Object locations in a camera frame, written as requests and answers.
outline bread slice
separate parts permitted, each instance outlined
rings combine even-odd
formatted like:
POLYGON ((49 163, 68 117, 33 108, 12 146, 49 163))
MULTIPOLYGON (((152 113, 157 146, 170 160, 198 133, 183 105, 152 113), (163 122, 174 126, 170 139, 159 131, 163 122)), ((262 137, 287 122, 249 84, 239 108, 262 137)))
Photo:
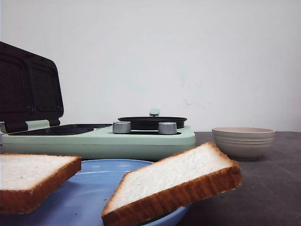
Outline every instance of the bread slice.
POLYGON ((81 169, 81 158, 0 154, 0 213, 28 213, 81 169))
POLYGON ((102 211, 105 226, 135 226, 241 185, 237 162, 204 143, 124 175, 102 211))

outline gray countertop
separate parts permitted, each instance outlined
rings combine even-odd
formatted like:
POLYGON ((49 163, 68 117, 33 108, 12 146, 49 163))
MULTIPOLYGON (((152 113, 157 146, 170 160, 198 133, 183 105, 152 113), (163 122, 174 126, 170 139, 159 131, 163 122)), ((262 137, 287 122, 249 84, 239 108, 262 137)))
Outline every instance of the gray countertop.
MULTIPOLYGON (((213 141, 211 132, 196 138, 213 141)), ((277 132, 265 156, 238 163, 242 186, 194 203, 177 226, 301 225, 301 133, 277 132)))

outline mint green sandwich maker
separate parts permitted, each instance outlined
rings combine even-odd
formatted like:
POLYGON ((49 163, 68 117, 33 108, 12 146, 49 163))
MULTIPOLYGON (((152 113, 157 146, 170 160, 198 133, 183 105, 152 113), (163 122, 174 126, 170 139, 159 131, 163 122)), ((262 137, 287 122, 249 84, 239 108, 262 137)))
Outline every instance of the mint green sandwich maker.
POLYGON ((123 117, 60 125, 63 100, 53 61, 0 42, 0 130, 5 153, 157 161, 195 146, 186 118, 123 117))

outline beige bowl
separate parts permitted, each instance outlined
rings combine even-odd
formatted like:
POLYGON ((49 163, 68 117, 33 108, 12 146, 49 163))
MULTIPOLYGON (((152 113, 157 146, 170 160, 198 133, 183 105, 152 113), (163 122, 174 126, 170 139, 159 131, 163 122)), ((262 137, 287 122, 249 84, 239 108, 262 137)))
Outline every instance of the beige bowl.
POLYGON ((253 160, 264 155, 274 141, 272 129, 219 127, 212 129, 219 149, 230 157, 253 160))

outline open lid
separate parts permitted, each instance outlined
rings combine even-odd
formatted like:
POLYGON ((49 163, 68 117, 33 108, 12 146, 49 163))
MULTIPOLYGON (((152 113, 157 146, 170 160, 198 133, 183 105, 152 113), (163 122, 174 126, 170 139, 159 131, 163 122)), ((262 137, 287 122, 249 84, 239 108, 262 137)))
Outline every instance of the open lid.
POLYGON ((0 121, 7 133, 25 131, 26 121, 58 126, 63 100, 53 61, 0 42, 0 121))

